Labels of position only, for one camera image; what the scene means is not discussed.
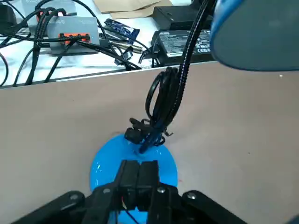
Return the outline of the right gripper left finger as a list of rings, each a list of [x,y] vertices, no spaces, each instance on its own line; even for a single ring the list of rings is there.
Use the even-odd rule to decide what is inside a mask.
[[[69,191],[15,221],[16,224],[116,224],[123,210],[122,198],[135,207],[136,182],[140,165],[123,160],[113,182],[96,187],[86,197]]]

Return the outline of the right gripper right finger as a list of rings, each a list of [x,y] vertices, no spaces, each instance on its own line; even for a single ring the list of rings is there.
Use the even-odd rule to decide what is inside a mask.
[[[137,207],[147,212],[148,224],[244,224],[245,221],[196,190],[179,195],[172,185],[161,183],[157,161],[140,165]]]

